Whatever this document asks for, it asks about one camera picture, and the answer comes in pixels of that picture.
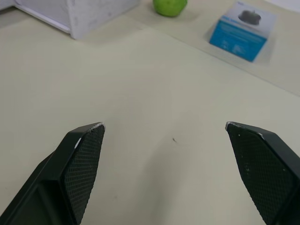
white cardboard box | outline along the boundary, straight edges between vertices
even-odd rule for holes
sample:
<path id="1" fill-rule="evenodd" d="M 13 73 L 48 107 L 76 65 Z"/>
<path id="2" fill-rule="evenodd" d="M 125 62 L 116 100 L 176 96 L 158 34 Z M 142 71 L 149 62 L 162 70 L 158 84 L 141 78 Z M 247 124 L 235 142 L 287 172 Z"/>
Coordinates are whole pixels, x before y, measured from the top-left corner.
<path id="1" fill-rule="evenodd" d="M 0 0 L 0 9 L 18 9 L 78 39 L 135 7 L 140 0 Z"/>

green apple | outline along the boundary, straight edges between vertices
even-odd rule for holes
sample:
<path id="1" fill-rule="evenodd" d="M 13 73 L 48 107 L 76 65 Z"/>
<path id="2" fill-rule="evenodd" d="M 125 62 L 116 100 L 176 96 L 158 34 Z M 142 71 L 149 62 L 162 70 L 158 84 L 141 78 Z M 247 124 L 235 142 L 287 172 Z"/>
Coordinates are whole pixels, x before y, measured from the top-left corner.
<path id="1" fill-rule="evenodd" d="M 188 0 L 153 0 L 155 11 L 164 16 L 178 16 L 187 4 Z"/>

blue box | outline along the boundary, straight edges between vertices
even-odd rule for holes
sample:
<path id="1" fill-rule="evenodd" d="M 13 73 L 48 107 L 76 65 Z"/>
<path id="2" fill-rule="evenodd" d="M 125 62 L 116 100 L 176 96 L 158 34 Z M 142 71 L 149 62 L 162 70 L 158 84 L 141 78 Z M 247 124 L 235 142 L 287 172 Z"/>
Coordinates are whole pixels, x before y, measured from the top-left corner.
<path id="1" fill-rule="evenodd" d="M 275 21 L 274 14 L 238 1 L 218 21 L 210 43 L 252 62 L 266 43 Z"/>

beige table surface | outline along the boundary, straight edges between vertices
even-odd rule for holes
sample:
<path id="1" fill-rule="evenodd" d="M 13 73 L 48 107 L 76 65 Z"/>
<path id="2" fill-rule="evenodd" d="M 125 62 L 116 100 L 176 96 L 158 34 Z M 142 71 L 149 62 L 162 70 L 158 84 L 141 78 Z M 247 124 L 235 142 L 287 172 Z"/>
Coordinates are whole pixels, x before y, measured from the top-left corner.
<path id="1" fill-rule="evenodd" d="M 153 12 L 152 0 L 142 0 L 127 15 L 200 49 L 284 90 L 300 95 L 300 14 L 282 9 L 264 0 L 245 0 L 273 12 L 277 22 L 267 44 L 254 63 L 209 44 L 214 24 L 235 0 L 188 0 L 182 15 L 166 18 Z"/>
<path id="2" fill-rule="evenodd" d="M 66 132 L 97 121 L 82 225 L 263 225 L 225 123 L 272 130 L 300 155 L 299 97 L 127 16 L 74 41 L 6 12 L 0 49 L 0 213 Z"/>

printed image on box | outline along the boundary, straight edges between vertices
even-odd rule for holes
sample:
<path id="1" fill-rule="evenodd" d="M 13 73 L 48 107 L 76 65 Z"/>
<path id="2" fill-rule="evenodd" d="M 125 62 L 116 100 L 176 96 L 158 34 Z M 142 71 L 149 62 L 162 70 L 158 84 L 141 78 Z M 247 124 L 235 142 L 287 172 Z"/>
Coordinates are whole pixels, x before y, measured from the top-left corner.
<path id="1" fill-rule="evenodd" d="M 270 12 L 236 2 L 220 18 L 210 43 L 248 61 L 254 61 L 275 21 L 276 16 Z"/>

